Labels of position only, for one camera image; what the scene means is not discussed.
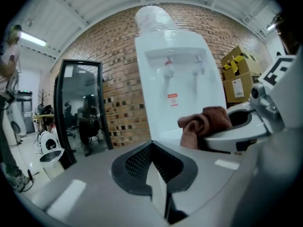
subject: water dispenser tap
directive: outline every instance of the water dispenser tap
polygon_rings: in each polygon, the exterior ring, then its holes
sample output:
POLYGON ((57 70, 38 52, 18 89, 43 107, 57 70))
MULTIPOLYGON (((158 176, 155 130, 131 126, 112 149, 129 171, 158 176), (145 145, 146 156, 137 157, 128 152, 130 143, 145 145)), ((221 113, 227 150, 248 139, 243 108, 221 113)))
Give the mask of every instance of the water dispenser tap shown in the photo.
POLYGON ((170 60, 170 55, 167 55, 167 61, 164 64, 164 78, 170 79, 172 77, 174 77, 174 67, 172 65, 172 61, 170 60))
POLYGON ((196 67, 196 70, 198 72, 200 72, 201 75, 204 75, 204 73, 205 73, 205 66, 202 63, 201 56, 196 55, 196 58, 197 58, 197 62, 196 62, 197 63, 197 67, 196 67))

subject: brown towel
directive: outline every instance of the brown towel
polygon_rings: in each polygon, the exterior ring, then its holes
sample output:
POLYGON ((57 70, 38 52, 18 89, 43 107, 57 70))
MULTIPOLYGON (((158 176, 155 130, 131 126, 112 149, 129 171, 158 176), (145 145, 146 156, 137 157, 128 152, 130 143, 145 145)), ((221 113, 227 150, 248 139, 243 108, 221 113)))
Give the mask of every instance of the brown towel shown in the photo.
POLYGON ((199 149, 199 138, 228 129, 232 127, 232 122, 226 110, 217 106, 206 107, 201 114, 179 118, 178 126, 183 128, 180 145, 199 149))

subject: brick wall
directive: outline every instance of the brick wall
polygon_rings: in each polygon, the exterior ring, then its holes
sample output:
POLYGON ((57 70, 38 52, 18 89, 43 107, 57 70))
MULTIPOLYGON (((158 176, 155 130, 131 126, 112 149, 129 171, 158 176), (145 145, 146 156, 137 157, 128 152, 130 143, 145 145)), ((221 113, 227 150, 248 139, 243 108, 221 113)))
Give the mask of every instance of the brick wall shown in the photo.
MULTIPOLYGON (((271 63, 263 42, 231 18, 192 5, 164 4, 161 7, 180 29, 195 31, 204 37, 220 72, 220 59, 239 44, 258 55, 263 69, 271 63)), ((150 139, 134 45, 134 38, 138 36, 134 16, 138 9, 117 13, 84 32, 66 49, 51 71, 50 85, 53 85, 62 59, 103 62, 104 106, 114 146, 150 139)), ((47 89, 52 104, 53 87, 47 89)))

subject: white ceiling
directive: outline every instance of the white ceiling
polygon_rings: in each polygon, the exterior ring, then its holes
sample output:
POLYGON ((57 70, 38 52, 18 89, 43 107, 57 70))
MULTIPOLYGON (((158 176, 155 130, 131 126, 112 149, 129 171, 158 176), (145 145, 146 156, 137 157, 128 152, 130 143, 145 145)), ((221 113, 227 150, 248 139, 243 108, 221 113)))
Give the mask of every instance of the white ceiling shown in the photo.
POLYGON ((46 47, 22 41, 23 47, 54 61, 95 23, 124 9, 159 2, 181 2, 215 10, 242 23, 262 39, 273 16, 280 11, 274 0, 29 0, 12 23, 21 24, 24 31, 47 41, 46 47))

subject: ceiling light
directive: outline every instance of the ceiling light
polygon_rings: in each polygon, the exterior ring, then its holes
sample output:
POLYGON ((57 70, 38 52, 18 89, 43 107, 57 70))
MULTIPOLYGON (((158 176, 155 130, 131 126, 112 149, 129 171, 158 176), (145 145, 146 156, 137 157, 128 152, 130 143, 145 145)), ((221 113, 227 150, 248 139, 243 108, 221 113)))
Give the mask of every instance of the ceiling light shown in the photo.
POLYGON ((271 26, 269 26, 268 28, 267 28, 267 30, 269 31, 269 30, 272 30, 274 27, 276 27, 276 25, 275 24, 272 24, 271 26))
POLYGON ((25 40, 28 40, 28 41, 31 41, 31 42, 36 43, 36 44, 41 45, 41 46, 45 46, 46 45, 45 41, 40 40, 40 39, 38 39, 36 37, 33 37, 32 35, 29 35, 29 34, 23 32, 23 31, 21 32, 21 38, 25 39, 25 40))

